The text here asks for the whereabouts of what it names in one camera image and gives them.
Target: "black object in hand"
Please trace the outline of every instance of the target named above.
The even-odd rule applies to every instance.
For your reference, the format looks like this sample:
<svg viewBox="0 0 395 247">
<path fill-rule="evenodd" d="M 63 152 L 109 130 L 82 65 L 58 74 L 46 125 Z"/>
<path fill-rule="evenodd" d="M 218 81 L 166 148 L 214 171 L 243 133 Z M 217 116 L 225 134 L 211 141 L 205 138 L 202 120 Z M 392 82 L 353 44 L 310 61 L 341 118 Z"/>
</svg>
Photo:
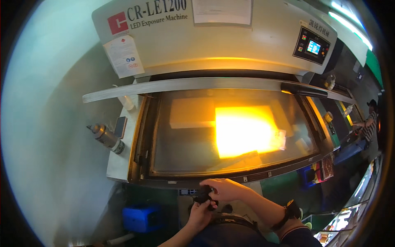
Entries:
<svg viewBox="0 0 395 247">
<path fill-rule="evenodd" d="M 209 193 L 211 192 L 211 188 L 209 185 L 204 185 L 203 187 L 200 188 L 200 190 L 198 190 L 197 192 L 195 192 L 194 194 L 194 202 L 198 202 L 198 203 L 204 203 L 207 200 L 210 201 L 214 201 L 213 199 L 211 199 L 211 197 L 209 196 Z M 213 208 L 213 206 L 210 204 L 207 208 L 209 211 L 214 211 L 215 208 Z"/>
</svg>

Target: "machine logo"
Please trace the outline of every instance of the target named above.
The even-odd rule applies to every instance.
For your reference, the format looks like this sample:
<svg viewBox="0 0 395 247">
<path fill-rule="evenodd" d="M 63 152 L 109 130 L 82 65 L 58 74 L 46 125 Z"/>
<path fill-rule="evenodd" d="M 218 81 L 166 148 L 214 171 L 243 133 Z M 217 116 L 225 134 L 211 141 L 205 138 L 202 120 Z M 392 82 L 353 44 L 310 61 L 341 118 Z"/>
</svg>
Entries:
<svg viewBox="0 0 395 247">
<path fill-rule="evenodd" d="M 113 35 L 129 29 L 128 24 L 126 23 L 125 12 L 113 15 L 108 18 L 107 21 Z"/>
</svg>

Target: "blue bin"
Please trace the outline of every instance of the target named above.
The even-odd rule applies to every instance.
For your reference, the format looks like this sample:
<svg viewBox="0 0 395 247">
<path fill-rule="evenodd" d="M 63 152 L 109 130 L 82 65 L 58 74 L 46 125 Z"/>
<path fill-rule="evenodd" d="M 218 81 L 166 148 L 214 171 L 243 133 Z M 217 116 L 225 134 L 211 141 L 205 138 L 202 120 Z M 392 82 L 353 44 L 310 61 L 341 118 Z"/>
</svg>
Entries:
<svg viewBox="0 0 395 247">
<path fill-rule="evenodd" d="M 124 228 L 131 232 L 151 232 L 163 227 L 158 205 L 133 205 L 122 210 Z"/>
</svg>

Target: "black watch strap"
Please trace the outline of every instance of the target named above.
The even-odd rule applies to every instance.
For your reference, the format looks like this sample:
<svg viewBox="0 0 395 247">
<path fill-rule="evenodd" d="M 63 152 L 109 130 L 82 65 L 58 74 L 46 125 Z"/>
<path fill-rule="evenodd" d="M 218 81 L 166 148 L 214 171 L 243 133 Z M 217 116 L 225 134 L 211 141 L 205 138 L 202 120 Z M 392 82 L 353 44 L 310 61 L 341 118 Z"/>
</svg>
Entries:
<svg viewBox="0 0 395 247">
<path fill-rule="evenodd" d="M 294 200 L 291 200 L 287 203 L 287 206 L 285 207 L 285 216 L 284 218 L 277 224 L 273 225 L 271 227 L 272 231 L 278 231 L 280 230 L 285 223 L 292 218 L 300 218 L 301 213 L 299 206 L 294 202 Z"/>
</svg>

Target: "control panel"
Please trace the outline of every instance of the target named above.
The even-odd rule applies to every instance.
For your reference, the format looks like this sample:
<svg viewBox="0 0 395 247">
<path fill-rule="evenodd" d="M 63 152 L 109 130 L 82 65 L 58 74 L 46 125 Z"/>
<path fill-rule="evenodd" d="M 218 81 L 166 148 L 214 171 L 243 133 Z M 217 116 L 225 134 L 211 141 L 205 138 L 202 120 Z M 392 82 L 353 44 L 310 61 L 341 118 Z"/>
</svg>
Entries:
<svg viewBox="0 0 395 247">
<path fill-rule="evenodd" d="M 318 34 L 301 27 L 293 56 L 322 65 L 330 45 Z"/>
</svg>

